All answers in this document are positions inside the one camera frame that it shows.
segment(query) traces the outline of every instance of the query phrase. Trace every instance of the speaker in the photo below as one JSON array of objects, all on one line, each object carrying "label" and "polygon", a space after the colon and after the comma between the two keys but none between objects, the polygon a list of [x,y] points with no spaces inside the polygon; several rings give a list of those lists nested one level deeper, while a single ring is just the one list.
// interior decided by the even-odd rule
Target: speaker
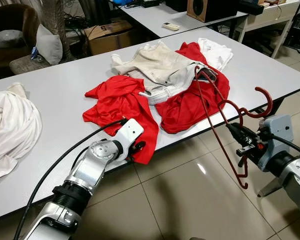
[{"label": "speaker", "polygon": [[187,14],[201,22],[235,16],[240,0],[188,0]]}]

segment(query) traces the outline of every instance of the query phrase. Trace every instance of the tiled floor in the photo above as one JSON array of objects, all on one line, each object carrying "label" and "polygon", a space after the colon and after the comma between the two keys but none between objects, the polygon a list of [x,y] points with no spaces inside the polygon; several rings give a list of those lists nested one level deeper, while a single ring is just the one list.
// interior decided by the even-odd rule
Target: tiled floor
[{"label": "tiled floor", "polygon": [[[300,71],[300,54],[282,47],[278,61]],[[292,115],[300,145],[300,92],[286,98],[279,113]],[[245,117],[256,129],[258,120]],[[217,128],[232,159],[238,146]],[[130,165],[107,175],[74,240],[300,240],[300,213],[283,190],[257,198],[274,177],[249,164],[243,190],[212,132],[156,153],[150,164]],[[0,240],[11,240],[20,214],[0,220]]]}]

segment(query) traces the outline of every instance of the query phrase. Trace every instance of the cardboard box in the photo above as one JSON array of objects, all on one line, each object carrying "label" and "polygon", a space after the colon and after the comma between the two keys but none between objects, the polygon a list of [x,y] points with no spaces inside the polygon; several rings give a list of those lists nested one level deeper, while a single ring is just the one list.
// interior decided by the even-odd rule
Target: cardboard box
[{"label": "cardboard box", "polygon": [[93,26],[84,30],[93,55],[126,48],[142,42],[142,35],[126,20],[107,25]]}]

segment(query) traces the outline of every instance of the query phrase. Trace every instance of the table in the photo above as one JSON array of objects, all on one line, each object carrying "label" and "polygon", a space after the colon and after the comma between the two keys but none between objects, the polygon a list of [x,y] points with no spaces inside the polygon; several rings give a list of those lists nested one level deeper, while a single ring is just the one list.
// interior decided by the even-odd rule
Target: table
[{"label": "table", "polygon": [[[164,37],[161,41],[171,49],[177,50],[183,42],[190,43],[198,38],[208,38],[233,50],[234,57],[223,73],[230,82],[228,98],[239,107],[254,110],[265,105],[266,99],[254,91],[255,86],[267,89],[273,99],[278,101],[300,90],[300,72],[207,27]],[[154,45],[157,42],[158,40],[154,40],[149,43]],[[119,54],[123,61],[127,61],[140,46],[144,44],[116,50],[115,53]],[[40,111],[43,124],[41,136],[33,149],[18,160],[16,168],[10,174],[0,178],[0,216],[24,207],[38,180],[53,162],[69,147],[98,128],[91,122],[83,121],[82,113],[96,103],[95,99],[86,98],[84,94],[114,75],[111,70],[111,54],[113,52],[0,80],[0,91],[14,82],[24,85],[28,98]],[[154,106],[150,106],[150,110],[155,121],[160,123],[161,117]],[[237,112],[229,105],[225,106],[224,114],[229,120],[238,117]],[[224,123],[220,114],[213,115],[211,120],[215,126]],[[156,150],[167,148],[208,130],[210,125],[207,120],[177,134],[168,134],[160,130]],[[84,147],[92,141],[106,137],[102,132],[69,154],[45,180],[35,201],[51,196],[54,186],[63,183],[75,157]]]},{"label": "table", "polygon": [[[132,8],[120,8],[130,17],[135,19],[137,22],[145,26],[151,32],[156,34],[159,38],[171,36],[174,34],[180,34],[189,30],[202,28],[205,26],[211,26],[217,23],[226,22],[233,20],[231,25],[232,34],[235,30],[237,18],[248,16],[247,13],[238,11],[236,16],[230,16],[215,21],[201,22],[191,16],[187,15],[187,12],[178,12],[167,6],[165,3],[161,3],[159,6],[147,7],[137,6]],[[162,27],[163,23],[171,23],[180,26],[178,31],[172,31]]]},{"label": "table", "polygon": [[242,43],[246,32],[285,22],[285,27],[282,31],[279,42],[276,43],[276,47],[271,56],[274,59],[277,56],[279,48],[286,39],[288,30],[292,24],[292,20],[297,12],[299,5],[300,0],[287,0],[286,3],[282,3],[280,5],[268,6],[260,15],[249,15],[236,28],[236,30],[240,32],[240,36],[238,39],[239,43]]}]

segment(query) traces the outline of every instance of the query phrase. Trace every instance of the remote control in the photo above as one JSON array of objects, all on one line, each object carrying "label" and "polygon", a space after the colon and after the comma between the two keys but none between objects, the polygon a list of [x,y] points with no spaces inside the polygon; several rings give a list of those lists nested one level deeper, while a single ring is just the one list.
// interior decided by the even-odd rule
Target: remote control
[{"label": "remote control", "polygon": [[172,23],[169,23],[169,22],[166,22],[166,23],[162,24],[162,27],[166,28],[166,29],[170,29],[172,31],[178,31],[179,30],[178,25],[175,25],[175,24],[172,24]]}]

